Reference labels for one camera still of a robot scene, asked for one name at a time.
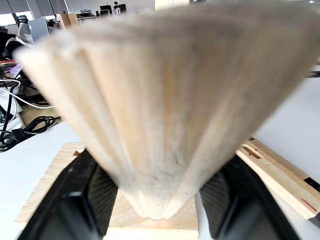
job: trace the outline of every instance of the white table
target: white table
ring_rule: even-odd
[[[320,80],[310,79],[254,135],[320,183]],[[63,122],[0,153],[0,239],[20,230],[14,220],[64,143],[80,142]],[[302,240],[320,239],[320,229],[274,197]],[[208,220],[196,196],[199,239],[209,240]]]

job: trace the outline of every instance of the wooden plank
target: wooden plank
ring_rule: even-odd
[[[296,176],[298,176],[300,179],[305,180],[309,177],[308,174],[306,174],[301,169],[297,168],[295,165],[293,165],[291,162],[286,160],[284,157],[280,156],[276,152],[272,151],[269,147],[264,145],[262,142],[258,141],[257,139],[253,139],[250,141],[253,143],[260,152],[261,150],[264,151],[266,154],[268,154],[270,157],[272,157],[274,160],[276,160],[278,163],[282,164],[284,167],[286,167],[290,172],[294,173]]]
[[[221,1],[101,18],[18,54],[142,217],[170,218],[304,79],[320,16]]]
[[[320,193],[253,142],[245,142],[236,154],[260,176],[269,189],[305,219],[312,219],[320,213]]]
[[[29,199],[15,219],[22,229],[57,179],[61,171],[84,150],[82,143],[65,143],[45,171]],[[192,197],[177,214],[169,219],[152,220],[142,218],[133,209],[121,190],[118,191],[113,206],[109,228],[105,240],[128,239],[141,235],[141,239],[198,239],[198,220],[195,199]]]

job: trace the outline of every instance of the power cord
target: power cord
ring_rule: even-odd
[[[57,119],[60,119],[60,117],[53,117],[53,116],[39,116],[36,117],[34,120],[32,120],[26,128],[22,129],[13,129],[12,131],[7,131],[8,123],[10,122],[10,118],[12,118],[12,114],[10,114],[13,96],[17,97],[13,94],[13,91],[16,87],[20,87],[21,82],[14,81],[15,83],[10,86],[10,90],[4,90],[0,88],[0,90],[5,91],[9,94],[8,99],[8,107],[5,113],[4,121],[2,119],[2,129],[0,129],[0,153],[6,152],[9,149],[12,149],[14,146],[16,146],[18,143],[23,142],[26,139],[29,139],[33,137],[34,135],[41,134],[45,132],[48,128],[50,128]],[[38,107],[33,104],[29,105],[33,107],[37,107],[40,109],[47,109],[49,107]]]
[[[32,120],[25,129],[19,128],[7,131],[3,128],[3,130],[0,130],[0,153],[12,149],[17,144],[33,137],[34,135],[47,131],[57,119],[60,119],[60,117],[38,116]],[[44,124],[44,126],[37,128],[39,124]]]

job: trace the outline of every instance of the black cable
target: black cable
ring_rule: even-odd
[[[310,71],[310,73],[306,76],[307,78],[320,78],[320,71]]]
[[[0,145],[0,153],[12,149],[17,144],[33,137],[34,135],[44,133],[56,122],[57,119],[60,119],[60,117],[38,116],[24,129],[19,128],[13,129],[12,131],[6,131],[5,129],[0,130],[2,135],[0,137],[0,142],[2,143],[2,145]]]
[[[10,88],[10,93],[13,93],[13,91],[14,91],[14,89],[15,89],[16,86],[18,86],[18,83],[12,85],[12,87]],[[7,129],[8,123],[9,123],[9,121],[10,121],[9,118],[10,118],[11,104],[12,104],[12,95],[10,94],[10,95],[9,95],[9,100],[8,100],[8,107],[7,107],[6,115],[5,115],[5,120],[4,120],[3,127],[2,127],[2,130],[3,130],[3,131],[5,131],[5,130]],[[3,137],[4,134],[5,134],[3,131],[0,133],[0,142],[1,142],[2,144],[4,144],[4,142],[3,142],[1,139],[2,139],[2,137]]]

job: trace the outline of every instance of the light wood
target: light wood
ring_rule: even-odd
[[[68,13],[61,13],[60,17],[59,17],[59,21],[62,25],[62,29],[66,29],[69,26],[71,26],[71,22],[70,22]]]
[[[169,219],[142,218],[123,195],[121,190],[115,199],[109,227],[104,240],[140,239],[198,239],[198,220],[195,198],[192,197]]]
[[[264,145],[262,142],[258,141],[257,139],[253,139],[250,141],[253,143],[258,150],[264,151],[266,154],[268,154],[270,157],[272,157],[274,160],[276,160],[278,163],[286,167],[290,172],[294,173],[296,176],[298,176],[301,180],[305,180],[309,177],[308,174],[303,172],[301,169],[297,168],[295,165],[293,165],[291,162],[289,162],[284,157],[280,156],[276,152],[272,151],[269,147]]]
[[[284,158],[275,155],[280,160],[277,161],[267,153],[273,154],[272,150],[259,142],[257,145],[263,146],[262,150],[254,144],[257,142],[245,142],[236,154],[260,176],[269,189],[282,197],[305,219],[313,218],[320,213],[320,193],[303,181],[303,172]]]
[[[161,10],[189,4],[190,0],[155,0],[154,9]]]
[[[320,16],[225,1],[102,18],[17,57],[143,218],[170,218],[306,76]]]
[[[15,219],[21,229],[37,209],[38,205],[57,179],[61,171],[84,150],[82,143],[65,143],[45,171],[19,215]],[[192,197],[182,209],[169,219],[152,220],[141,218],[133,209],[121,190],[118,191],[105,240],[130,239],[198,239],[198,220],[195,199]]]

